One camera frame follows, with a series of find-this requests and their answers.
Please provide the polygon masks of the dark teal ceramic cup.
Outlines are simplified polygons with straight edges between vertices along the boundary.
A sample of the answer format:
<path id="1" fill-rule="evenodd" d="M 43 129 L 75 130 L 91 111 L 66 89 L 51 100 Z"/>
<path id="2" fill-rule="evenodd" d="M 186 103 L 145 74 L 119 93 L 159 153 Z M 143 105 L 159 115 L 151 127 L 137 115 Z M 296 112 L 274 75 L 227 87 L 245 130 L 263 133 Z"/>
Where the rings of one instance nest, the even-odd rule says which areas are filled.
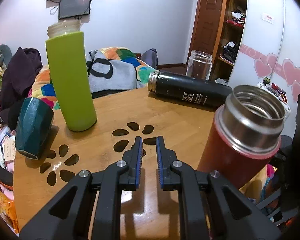
<path id="1" fill-rule="evenodd" d="M 47 103 L 38 98 L 26 98 L 17 122 L 16 150 L 29 159 L 40 159 L 53 118 L 54 112 Z"/>

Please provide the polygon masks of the wooden shelf unit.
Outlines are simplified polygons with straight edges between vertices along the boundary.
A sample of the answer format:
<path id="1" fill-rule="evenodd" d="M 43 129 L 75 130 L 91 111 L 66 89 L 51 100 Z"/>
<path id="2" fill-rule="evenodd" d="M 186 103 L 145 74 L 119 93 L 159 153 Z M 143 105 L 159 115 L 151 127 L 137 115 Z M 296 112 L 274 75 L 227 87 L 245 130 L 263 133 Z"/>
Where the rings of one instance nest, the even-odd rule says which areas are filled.
<path id="1" fill-rule="evenodd" d="M 210 80 L 228 81 L 243 36 L 248 0 L 222 0 Z"/>

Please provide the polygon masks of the brown wooden door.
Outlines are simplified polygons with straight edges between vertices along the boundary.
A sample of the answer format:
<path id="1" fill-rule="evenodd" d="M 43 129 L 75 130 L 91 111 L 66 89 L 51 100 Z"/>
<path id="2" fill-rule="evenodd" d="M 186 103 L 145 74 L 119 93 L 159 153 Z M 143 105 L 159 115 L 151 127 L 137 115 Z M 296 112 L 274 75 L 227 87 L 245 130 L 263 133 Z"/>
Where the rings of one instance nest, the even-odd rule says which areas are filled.
<path id="1" fill-rule="evenodd" d="M 221 39 L 227 0 L 197 0 L 189 51 L 197 50 L 212 55 L 216 61 Z"/>

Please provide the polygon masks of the red thermos flask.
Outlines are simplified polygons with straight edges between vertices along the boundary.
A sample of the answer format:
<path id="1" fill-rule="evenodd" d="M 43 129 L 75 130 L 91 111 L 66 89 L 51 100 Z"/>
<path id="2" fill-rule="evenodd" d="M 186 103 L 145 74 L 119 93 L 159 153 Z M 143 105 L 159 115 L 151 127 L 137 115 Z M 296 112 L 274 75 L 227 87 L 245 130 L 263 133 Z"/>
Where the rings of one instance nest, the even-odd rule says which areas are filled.
<path id="1" fill-rule="evenodd" d="M 197 169 L 218 171 L 241 188 L 264 168 L 281 145 L 285 109 L 278 98 L 240 85 L 215 111 Z"/>

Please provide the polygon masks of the white wardrobe with pink hearts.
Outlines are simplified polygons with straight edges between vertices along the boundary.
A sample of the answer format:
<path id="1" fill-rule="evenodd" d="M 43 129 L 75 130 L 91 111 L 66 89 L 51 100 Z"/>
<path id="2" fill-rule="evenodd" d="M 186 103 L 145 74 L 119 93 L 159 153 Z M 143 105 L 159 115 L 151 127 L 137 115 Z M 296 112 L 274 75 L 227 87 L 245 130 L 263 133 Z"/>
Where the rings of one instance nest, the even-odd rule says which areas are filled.
<path id="1" fill-rule="evenodd" d="M 255 86 L 265 77 L 286 93 L 290 115 L 282 133 L 293 137 L 300 95 L 300 8 L 294 0 L 248 0 L 228 85 Z"/>

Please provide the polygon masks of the green water bottle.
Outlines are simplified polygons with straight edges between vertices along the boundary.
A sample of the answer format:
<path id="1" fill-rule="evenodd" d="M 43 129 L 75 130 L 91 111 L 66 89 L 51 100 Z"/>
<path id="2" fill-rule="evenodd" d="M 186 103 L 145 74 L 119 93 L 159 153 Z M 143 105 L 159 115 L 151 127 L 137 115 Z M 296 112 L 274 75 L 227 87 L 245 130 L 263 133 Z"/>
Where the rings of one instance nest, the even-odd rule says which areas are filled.
<path id="1" fill-rule="evenodd" d="M 68 129 L 81 132 L 97 121 L 85 61 L 79 20 L 64 20 L 47 28 L 47 62 L 55 94 Z"/>

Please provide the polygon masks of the black thermos bottle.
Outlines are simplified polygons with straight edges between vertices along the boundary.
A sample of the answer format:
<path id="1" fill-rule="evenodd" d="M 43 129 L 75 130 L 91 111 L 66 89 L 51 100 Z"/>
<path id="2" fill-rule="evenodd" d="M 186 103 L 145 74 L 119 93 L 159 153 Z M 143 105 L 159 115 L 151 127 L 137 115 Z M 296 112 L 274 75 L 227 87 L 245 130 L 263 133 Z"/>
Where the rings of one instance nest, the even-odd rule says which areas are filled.
<path id="1" fill-rule="evenodd" d="M 232 88 L 213 81 L 156 70 L 149 75 L 148 91 L 157 96 L 217 109 L 225 103 Z"/>

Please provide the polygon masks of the small dark wall screen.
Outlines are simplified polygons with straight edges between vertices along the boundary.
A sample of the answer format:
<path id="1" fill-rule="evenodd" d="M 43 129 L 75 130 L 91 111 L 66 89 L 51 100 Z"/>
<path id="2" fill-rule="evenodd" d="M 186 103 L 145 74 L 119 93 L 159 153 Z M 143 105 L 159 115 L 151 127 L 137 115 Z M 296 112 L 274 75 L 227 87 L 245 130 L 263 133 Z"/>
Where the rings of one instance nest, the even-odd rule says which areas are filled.
<path id="1" fill-rule="evenodd" d="M 60 0 L 58 19 L 89 15 L 90 7 L 91 0 Z"/>

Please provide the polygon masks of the clear glass jar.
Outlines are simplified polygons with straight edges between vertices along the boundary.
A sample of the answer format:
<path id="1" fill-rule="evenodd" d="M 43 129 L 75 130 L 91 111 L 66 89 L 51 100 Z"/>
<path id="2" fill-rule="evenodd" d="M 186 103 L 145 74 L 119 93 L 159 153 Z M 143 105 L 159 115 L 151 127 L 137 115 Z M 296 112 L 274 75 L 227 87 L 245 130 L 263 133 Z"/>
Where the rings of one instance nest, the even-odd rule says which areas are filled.
<path id="1" fill-rule="evenodd" d="M 187 63 L 186 76 L 208 80 L 212 69 L 212 55 L 192 50 Z"/>

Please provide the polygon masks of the dark purple garment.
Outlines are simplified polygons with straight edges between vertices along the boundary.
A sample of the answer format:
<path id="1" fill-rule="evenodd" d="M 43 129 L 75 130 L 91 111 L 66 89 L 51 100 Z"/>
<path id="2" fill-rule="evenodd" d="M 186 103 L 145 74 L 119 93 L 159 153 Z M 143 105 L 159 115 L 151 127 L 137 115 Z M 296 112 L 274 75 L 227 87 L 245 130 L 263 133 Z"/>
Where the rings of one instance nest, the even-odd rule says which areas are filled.
<path id="1" fill-rule="evenodd" d="M 40 53 L 34 48 L 18 48 L 12 56 L 0 92 L 0 118 L 10 130 L 16 129 L 23 101 L 42 67 Z"/>

